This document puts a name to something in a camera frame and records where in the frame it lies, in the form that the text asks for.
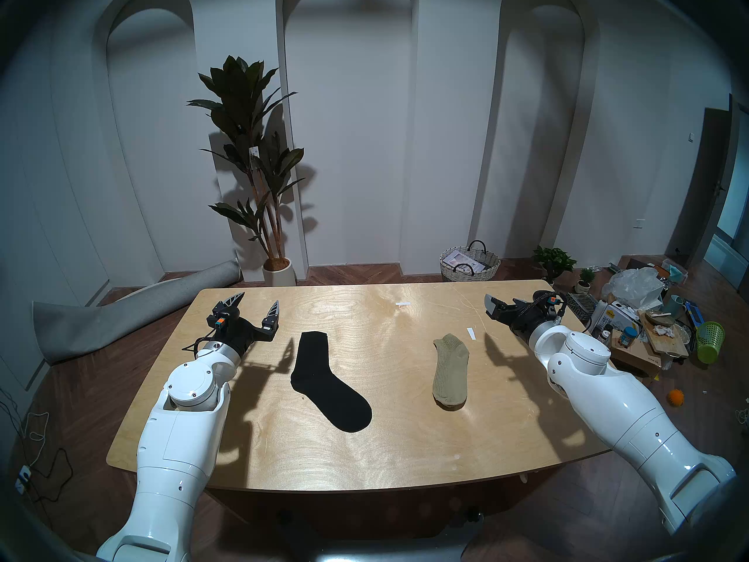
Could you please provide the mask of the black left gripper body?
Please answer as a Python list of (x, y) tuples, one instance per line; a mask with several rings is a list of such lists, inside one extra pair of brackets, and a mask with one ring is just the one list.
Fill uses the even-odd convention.
[(262, 322), (261, 326), (257, 327), (242, 317), (225, 318), (219, 322), (219, 318), (210, 314), (207, 324), (209, 328), (214, 329), (209, 341), (227, 345), (239, 356), (245, 355), (254, 342), (271, 342), (276, 335), (263, 331)]

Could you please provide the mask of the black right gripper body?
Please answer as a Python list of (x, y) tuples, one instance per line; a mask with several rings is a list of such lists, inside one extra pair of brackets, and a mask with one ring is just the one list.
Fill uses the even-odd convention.
[(542, 333), (561, 324), (565, 313), (564, 297), (545, 297), (544, 313), (517, 313), (515, 304), (510, 305), (510, 313), (503, 317), (503, 323), (522, 340), (531, 340), (534, 332), (543, 327)]

